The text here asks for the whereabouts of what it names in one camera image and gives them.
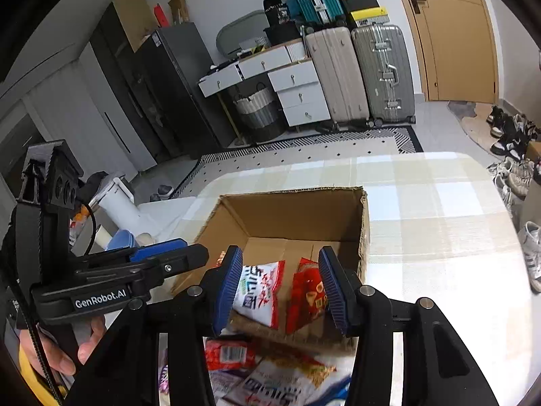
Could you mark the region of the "white noodle snack bag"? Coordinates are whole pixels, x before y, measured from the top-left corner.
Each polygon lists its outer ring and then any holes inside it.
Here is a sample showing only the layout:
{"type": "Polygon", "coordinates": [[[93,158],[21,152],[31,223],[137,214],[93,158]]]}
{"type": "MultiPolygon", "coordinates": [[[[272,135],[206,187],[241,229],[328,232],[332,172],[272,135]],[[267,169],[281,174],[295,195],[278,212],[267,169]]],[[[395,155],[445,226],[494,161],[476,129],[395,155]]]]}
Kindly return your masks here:
{"type": "Polygon", "coordinates": [[[307,405],[352,372],[353,357],[272,348],[224,401],[234,405],[307,405]]]}
{"type": "Polygon", "coordinates": [[[282,287],[285,261],[244,266],[233,309],[271,329],[279,326],[278,293],[282,287]]]}

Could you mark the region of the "red triangular chip bag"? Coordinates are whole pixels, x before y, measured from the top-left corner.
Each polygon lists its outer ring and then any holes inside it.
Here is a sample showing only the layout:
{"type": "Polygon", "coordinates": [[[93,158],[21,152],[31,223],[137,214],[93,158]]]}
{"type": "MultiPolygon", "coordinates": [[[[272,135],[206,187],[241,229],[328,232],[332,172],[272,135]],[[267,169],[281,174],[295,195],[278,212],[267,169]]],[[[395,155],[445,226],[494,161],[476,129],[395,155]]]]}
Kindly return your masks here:
{"type": "Polygon", "coordinates": [[[319,318],[328,304],[318,263],[302,257],[291,283],[285,334],[291,335],[319,318]]]}

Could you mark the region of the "red small snack pack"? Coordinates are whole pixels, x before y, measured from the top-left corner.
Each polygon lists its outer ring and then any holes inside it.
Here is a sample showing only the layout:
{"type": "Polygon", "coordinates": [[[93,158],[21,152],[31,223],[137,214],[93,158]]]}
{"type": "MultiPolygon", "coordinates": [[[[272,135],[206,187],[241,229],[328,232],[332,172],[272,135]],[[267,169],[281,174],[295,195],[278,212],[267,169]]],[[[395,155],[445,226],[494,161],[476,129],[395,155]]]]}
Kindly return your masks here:
{"type": "Polygon", "coordinates": [[[252,369],[257,363],[257,349],[244,340],[207,339],[205,362],[209,371],[252,369]]]}

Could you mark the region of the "purple candy bag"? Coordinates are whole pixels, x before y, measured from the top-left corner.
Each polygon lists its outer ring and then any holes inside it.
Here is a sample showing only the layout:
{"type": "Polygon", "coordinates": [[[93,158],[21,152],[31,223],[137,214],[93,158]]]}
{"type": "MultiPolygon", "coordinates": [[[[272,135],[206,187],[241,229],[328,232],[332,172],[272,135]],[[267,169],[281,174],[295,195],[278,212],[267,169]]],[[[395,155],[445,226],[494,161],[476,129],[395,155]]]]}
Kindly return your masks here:
{"type": "Polygon", "coordinates": [[[168,349],[165,348],[161,353],[161,363],[159,371],[159,393],[161,398],[168,398],[170,395],[169,388],[169,366],[168,366],[168,349]]]}

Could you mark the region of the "beige plate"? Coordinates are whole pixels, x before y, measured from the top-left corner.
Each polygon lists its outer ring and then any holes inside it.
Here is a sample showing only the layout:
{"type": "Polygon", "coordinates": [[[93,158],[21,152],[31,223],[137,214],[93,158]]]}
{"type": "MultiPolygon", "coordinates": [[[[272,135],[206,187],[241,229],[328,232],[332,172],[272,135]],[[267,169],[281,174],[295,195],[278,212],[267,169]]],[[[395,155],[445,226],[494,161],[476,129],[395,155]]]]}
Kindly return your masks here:
{"type": "Polygon", "coordinates": [[[135,241],[139,247],[152,246],[157,243],[157,240],[149,233],[141,233],[135,237],[135,241]]]}

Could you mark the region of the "blue stacked bowls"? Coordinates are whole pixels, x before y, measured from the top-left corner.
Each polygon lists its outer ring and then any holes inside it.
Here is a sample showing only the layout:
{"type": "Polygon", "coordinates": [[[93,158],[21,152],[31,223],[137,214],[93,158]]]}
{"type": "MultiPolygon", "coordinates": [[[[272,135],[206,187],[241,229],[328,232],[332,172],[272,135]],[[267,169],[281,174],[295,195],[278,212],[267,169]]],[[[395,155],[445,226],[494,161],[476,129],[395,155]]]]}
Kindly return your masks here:
{"type": "Polygon", "coordinates": [[[112,236],[105,248],[106,251],[116,250],[121,248],[137,247],[138,243],[133,234],[127,230],[118,230],[115,235],[112,236]]]}

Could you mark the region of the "checked tablecloth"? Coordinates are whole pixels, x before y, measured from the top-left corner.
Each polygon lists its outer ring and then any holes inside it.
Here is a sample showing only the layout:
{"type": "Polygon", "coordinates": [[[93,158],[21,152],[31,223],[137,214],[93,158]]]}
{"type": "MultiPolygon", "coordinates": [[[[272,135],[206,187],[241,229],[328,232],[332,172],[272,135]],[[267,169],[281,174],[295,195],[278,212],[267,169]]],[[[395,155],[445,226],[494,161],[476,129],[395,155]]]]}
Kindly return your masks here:
{"type": "Polygon", "coordinates": [[[218,172],[163,230],[196,238],[225,194],[360,186],[368,195],[368,283],[387,296],[434,300],[502,405],[524,397],[532,301],[523,252],[486,169],[468,155],[404,155],[260,163],[218,172]]]}

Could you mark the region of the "patterned floor rug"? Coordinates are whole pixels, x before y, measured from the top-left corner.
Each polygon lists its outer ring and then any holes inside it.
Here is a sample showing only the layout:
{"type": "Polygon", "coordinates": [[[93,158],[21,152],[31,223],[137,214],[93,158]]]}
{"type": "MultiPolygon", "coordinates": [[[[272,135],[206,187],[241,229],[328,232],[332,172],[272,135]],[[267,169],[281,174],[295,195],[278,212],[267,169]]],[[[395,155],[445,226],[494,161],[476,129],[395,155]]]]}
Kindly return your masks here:
{"type": "Polygon", "coordinates": [[[329,159],[419,153],[423,150],[411,126],[288,138],[202,156],[172,197],[196,196],[211,181],[228,173],[329,159]]]}

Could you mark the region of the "black refrigerator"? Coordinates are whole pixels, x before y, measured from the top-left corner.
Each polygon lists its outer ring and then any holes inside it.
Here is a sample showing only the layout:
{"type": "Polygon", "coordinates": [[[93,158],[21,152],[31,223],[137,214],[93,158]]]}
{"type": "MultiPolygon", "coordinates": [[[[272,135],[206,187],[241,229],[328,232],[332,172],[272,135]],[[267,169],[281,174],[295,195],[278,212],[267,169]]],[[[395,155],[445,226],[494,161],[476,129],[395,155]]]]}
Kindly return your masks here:
{"type": "Polygon", "coordinates": [[[136,57],[161,129],[176,150],[197,159],[233,142],[236,134],[224,107],[199,87],[213,60],[193,22],[156,29],[136,57]]]}

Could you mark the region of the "woven laundry basket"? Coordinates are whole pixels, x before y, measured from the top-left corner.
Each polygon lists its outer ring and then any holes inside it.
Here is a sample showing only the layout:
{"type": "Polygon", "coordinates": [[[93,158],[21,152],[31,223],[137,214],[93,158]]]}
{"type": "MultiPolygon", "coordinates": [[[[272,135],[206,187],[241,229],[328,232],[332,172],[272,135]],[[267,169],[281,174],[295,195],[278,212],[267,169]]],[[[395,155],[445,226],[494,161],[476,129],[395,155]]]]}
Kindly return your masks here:
{"type": "Polygon", "coordinates": [[[273,140],[285,131],[275,93],[266,84],[258,83],[248,96],[238,94],[233,103],[253,142],[273,140]]]}

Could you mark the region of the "white drawer desk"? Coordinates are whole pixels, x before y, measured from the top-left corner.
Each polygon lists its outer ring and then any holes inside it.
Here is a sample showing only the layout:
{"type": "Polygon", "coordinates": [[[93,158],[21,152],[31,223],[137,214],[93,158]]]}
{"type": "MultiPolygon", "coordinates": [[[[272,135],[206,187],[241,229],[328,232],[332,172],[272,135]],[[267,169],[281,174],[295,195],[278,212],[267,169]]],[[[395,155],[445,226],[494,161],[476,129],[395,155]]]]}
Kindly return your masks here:
{"type": "Polygon", "coordinates": [[[203,77],[199,87],[209,97],[261,75],[269,78],[278,94],[290,127],[331,119],[313,61],[301,40],[288,41],[228,64],[203,77]]]}

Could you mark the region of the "round door mat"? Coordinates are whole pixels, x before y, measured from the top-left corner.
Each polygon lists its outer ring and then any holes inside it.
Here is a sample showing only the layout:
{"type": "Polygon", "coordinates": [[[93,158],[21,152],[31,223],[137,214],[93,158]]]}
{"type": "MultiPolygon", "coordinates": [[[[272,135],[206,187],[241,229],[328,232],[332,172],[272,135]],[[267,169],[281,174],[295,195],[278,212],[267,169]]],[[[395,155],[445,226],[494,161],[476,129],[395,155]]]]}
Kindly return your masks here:
{"type": "Polygon", "coordinates": [[[491,104],[449,101],[447,109],[461,128],[458,136],[460,152],[468,154],[483,166],[502,159],[502,156],[491,152],[492,144],[497,141],[496,137],[491,136],[492,126],[486,121],[492,112],[491,104]]]}

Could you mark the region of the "beige suitcase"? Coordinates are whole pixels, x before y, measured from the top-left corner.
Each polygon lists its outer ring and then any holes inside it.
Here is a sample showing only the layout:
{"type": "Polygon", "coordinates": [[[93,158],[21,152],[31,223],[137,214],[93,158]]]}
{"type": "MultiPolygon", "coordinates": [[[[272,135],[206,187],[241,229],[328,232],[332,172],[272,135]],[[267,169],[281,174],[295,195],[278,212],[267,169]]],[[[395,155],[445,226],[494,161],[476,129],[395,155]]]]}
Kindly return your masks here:
{"type": "Polygon", "coordinates": [[[370,109],[350,30],[334,27],[305,37],[331,119],[338,124],[364,123],[370,109]]]}

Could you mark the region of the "wooden door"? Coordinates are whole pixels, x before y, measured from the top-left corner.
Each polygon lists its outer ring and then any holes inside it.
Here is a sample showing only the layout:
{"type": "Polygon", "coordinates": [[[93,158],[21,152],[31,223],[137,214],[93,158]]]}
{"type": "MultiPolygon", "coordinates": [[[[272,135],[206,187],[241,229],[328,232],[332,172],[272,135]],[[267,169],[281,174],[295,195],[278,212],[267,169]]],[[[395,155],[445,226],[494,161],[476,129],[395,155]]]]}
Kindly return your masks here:
{"type": "Polygon", "coordinates": [[[428,101],[494,104],[498,66],[485,0],[402,0],[428,101]]]}

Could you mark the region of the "stacked shoe boxes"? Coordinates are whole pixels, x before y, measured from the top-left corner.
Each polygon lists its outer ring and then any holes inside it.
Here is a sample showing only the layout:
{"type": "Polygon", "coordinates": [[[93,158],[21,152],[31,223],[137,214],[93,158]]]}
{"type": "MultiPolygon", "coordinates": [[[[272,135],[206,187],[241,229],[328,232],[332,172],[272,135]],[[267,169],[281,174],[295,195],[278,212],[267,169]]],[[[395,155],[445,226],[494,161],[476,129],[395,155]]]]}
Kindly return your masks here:
{"type": "Polygon", "coordinates": [[[350,30],[390,22],[388,11],[377,0],[340,0],[350,30]]]}

